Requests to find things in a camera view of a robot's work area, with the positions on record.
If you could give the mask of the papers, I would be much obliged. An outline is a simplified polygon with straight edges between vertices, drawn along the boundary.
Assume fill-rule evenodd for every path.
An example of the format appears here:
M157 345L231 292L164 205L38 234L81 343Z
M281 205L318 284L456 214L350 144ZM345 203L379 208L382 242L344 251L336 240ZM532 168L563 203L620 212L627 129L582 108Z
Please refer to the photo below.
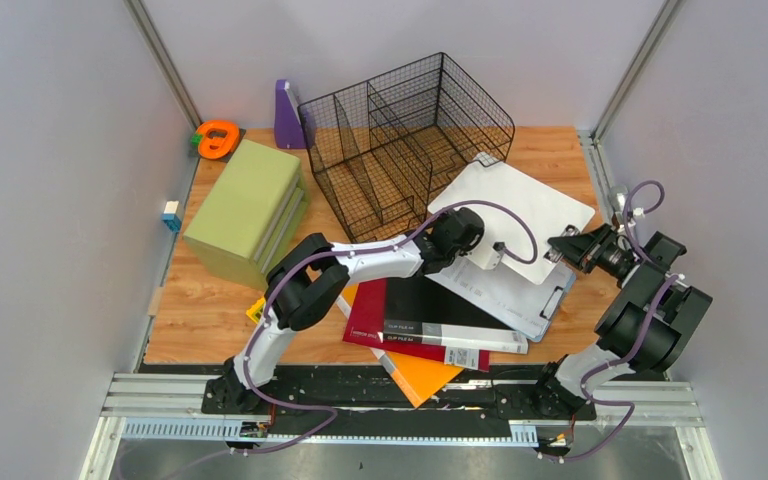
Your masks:
M506 265L483 270L459 258L429 279L523 333L528 340L539 342L576 275L567 266L557 264L542 283L534 284Z

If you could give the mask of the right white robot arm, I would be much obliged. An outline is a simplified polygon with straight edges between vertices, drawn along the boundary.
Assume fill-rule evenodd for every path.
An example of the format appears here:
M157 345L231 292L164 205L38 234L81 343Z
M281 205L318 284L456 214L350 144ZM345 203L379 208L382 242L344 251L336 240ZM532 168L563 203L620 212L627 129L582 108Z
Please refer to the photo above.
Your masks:
M549 418L572 416L599 385L621 375L672 366L708 312L713 298L671 270L685 255L681 242L656 232L643 257L621 245L609 224L588 233L552 237L551 253L582 273L614 277L618 295L596 324L586 349L547 364L531 390L531 407Z

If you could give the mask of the white clipboard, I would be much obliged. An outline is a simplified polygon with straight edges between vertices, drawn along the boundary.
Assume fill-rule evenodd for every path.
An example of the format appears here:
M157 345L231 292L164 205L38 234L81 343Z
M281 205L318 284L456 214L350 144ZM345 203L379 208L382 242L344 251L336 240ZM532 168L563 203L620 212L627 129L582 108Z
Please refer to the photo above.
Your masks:
M471 162L428 205L435 213L465 201L484 227L491 224L506 243L499 263L534 284L542 283L557 261L550 255L548 239L568 228L581 232L595 210L515 169L486 152Z

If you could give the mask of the black wire mesh basket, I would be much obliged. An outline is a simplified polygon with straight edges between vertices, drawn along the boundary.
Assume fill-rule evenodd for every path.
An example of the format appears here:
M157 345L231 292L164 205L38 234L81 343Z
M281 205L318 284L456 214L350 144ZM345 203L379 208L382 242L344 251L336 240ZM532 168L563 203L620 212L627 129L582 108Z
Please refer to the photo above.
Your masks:
M516 127L451 56L425 56L297 108L312 176L352 243L417 227L479 153L505 161Z

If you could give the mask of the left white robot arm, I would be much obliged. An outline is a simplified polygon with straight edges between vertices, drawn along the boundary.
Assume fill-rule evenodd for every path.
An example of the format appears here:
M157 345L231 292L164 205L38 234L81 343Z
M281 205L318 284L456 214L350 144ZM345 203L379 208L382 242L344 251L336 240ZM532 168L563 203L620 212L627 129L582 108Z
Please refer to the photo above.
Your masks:
M208 382L203 410L258 411L265 384L296 334L321 321L346 287L439 273L474 250L484 233L479 214L458 202L389 240L340 244L321 233L309 235L268 273L257 326L221 376Z

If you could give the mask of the green drawer cabinet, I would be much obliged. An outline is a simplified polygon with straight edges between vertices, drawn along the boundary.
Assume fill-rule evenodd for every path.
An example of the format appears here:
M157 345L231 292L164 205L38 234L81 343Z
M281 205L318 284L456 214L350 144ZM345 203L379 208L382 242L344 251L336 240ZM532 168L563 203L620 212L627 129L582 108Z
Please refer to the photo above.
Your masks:
M264 290L309 205L301 160L242 141L184 231L208 273Z

